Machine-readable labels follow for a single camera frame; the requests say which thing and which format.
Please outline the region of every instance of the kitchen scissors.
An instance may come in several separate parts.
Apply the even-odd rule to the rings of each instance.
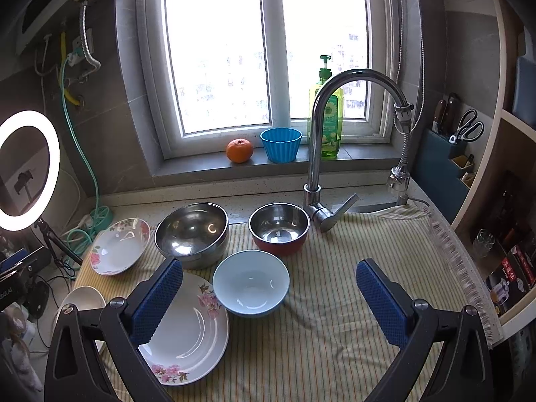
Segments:
[[[484,133],[484,124],[482,121],[475,122],[477,116],[478,112],[475,109],[467,110],[462,116],[462,119],[460,119],[458,129],[449,137],[449,142],[454,145],[458,143],[458,140],[475,142],[475,140],[480,138]]]

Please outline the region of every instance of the power outlet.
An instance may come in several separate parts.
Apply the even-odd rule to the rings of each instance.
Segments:
[[[86,30],[86,37],[87,37],[87,47],[89,48],[89,53],[93,54],[93,29],[89,28]],[[80,55],[73,56],[72,61],[69,62],[69,65],[71,66],[76,65],[84,60],[84,55],[81,52],[82,40],[80,39],[80,36],[77,36],[77,38],[72,41],[72,51],[74,52],[76,49],[80,49]]]

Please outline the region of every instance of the red bowl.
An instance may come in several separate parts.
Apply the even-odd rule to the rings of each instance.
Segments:
[[[305,243],[310,226],[309,216],[302,208],[283,202],[255,210],[248,222],[259,249],[278,257],[298,252]]]

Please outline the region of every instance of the green pump top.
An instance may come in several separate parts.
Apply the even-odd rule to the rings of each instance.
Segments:
[[[320,69],[320,78],[327,80],[333,75],[331,69],[328,68],[328,60],[331,60],[331,56],[322,55],[320,58],[324,61],[324,67]]]

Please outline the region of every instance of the blue knife block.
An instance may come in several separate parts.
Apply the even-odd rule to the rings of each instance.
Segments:
[[[412,178],[450,223],[469,192],[458,178],[460,168],[450,159],[463,155],[466,146],[467,142],[462,141],[452,145],[447,138],[426,128],[411,172]]]

